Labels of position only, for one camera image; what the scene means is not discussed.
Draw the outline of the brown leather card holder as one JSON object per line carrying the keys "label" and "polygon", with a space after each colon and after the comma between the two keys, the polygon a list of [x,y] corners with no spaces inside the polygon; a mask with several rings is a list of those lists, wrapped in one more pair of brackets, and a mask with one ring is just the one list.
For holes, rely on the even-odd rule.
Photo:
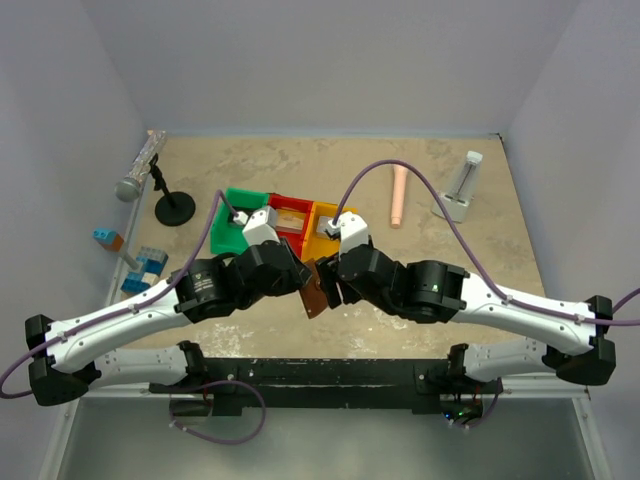
{"label": "brown leather card holder", "polygon": [[322,289],[315,261],[310,259],[304,265],[310,269],[311,277],[305,286],[300,289],[299,293],[307,317],[314,319],[328,308],[328,299]]}

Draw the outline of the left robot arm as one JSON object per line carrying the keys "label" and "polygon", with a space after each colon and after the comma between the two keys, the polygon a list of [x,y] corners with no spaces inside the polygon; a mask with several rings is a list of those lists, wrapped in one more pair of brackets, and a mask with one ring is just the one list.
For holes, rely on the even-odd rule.
{"label": "left robot arm", "polygon": [[158,353],[123,352],[153,333],[246,310],[264,297],[301,290],[312,278],[286,241],[266,241],[241,254],[197,259],[148,290],[91,314],[26,320],[33,351],[29,383],[36,402],[55,406],[90,389],[149,382],[196,387],[211,375],[200,348],[187,341]]}

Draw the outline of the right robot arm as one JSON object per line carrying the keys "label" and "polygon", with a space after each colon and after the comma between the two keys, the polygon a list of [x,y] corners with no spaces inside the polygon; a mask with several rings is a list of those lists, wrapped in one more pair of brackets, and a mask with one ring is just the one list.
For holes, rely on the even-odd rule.
{"label": "right robot arm", "polygon": [[569,383],[601,386],[616,368],[615,344],[606,337],[613,306],[606,297],[563,302],[515,290],[499,296],[462,267],[435,260],[403,265],[369,245],[321,258],[315,267],[330,308],[365,300],[417,324],[475,324],[518,335],[505,343],[452,347],[452,377],[487,383],[552,372]]}

